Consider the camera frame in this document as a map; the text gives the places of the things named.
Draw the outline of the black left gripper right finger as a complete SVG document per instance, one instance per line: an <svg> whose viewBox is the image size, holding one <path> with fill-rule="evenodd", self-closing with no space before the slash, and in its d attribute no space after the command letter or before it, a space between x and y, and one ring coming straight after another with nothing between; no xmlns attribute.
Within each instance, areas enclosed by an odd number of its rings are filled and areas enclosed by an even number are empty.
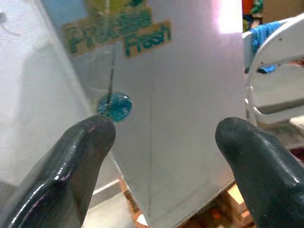
<svg viewBox="0 0 304 228"><path fill-rule="evenodd" d="M304 226L304 165L273 134L228 117L218 123L215 141L256 227Z"/></svg>

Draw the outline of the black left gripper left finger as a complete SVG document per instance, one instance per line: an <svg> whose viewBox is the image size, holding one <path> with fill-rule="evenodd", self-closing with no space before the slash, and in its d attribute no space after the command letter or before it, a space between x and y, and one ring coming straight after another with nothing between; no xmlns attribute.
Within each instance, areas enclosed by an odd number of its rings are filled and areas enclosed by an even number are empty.
<svg viewBox="0 0 304 228"><path fill-rule="evenodd" d="M1 227L81 227L115 137L114 123L102 115L68 128L8 200Z"/></svg>

